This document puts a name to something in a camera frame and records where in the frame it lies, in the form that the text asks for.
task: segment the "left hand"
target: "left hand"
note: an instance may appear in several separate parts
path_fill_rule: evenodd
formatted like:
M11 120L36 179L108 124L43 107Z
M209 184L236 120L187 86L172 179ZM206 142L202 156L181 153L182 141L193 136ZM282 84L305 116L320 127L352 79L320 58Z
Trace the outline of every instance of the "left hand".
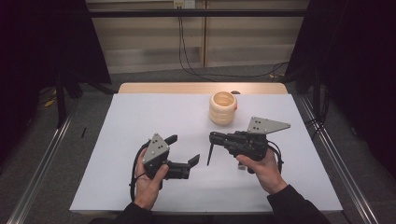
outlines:
M146 153L146 148L140 153L139 158L137 159L136 165L136 177L145 173L145 168L143 166L142 160L143 156ZM160 191L160 183L163 178L166 176L169 167L164 164L157 171L157 174L153 179L149 179L146 175L140 176L136 180L136 196L134 199L134 203L141 208L151 210L154 206L155 201L157 201L158 193Z

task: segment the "right hand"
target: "right hand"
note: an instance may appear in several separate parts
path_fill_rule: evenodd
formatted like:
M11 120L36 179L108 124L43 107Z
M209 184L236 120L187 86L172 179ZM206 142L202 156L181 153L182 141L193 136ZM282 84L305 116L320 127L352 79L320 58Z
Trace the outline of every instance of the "right hand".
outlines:
M269 194L278 193L288 185L277 169L275 153L271 149L267 149L265 158L261 161L254 161L244 155L238 155L236 159L256 173L260 185Z

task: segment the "human hand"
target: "human hand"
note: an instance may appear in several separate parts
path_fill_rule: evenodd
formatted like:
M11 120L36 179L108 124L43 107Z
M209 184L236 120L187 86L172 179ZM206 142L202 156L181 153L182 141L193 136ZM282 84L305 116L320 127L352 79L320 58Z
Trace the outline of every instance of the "human hand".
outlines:
M275 153L271 149L267 149L261 161L254 161L244 155L238 155L236 159L256 173L260 185L269 194L278 193L288 185L277 169Z
M160 183L166 176L169 167L166 164L162 165L154 178L149 179L146 175L144 175L145 168L142 163L146 150L146 148L143 149L139 155L139 158L137 159L135 177L139 176L139 178L136 180L136 196L134 203L141 208L151 210L155 201L157 201L158 192L160 191Z

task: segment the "white table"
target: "white table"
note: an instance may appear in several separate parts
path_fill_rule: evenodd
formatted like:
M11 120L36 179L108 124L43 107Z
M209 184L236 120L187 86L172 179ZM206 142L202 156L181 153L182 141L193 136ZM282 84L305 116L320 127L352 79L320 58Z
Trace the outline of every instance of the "white table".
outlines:
M284 179L319 210L342 210L291 95L237 95L235 120L226 127L208 118L210 95L116 94L70 210L82 214L122 211L131 201L128 185L136 152L159 133L163 138L178 135L169 160L187 162L196 154L201 154L201 159L191 169L190 179L163 181L155 213L272 212L256 176L238 170L238 162L226 149L215 146L206 166L209 133L245 131L251 116L291 124L291 128L267 136L282 151Z

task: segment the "sleeve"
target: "sleeve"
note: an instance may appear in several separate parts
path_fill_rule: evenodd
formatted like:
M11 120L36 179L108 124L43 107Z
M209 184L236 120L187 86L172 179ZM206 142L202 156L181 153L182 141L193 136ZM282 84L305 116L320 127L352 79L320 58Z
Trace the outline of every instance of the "sleeve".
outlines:
M280 224L330 224L330 221L291 185L267 198Z
M141 208L134 203L130 203L111 224L149 224L151 217L151 211Z

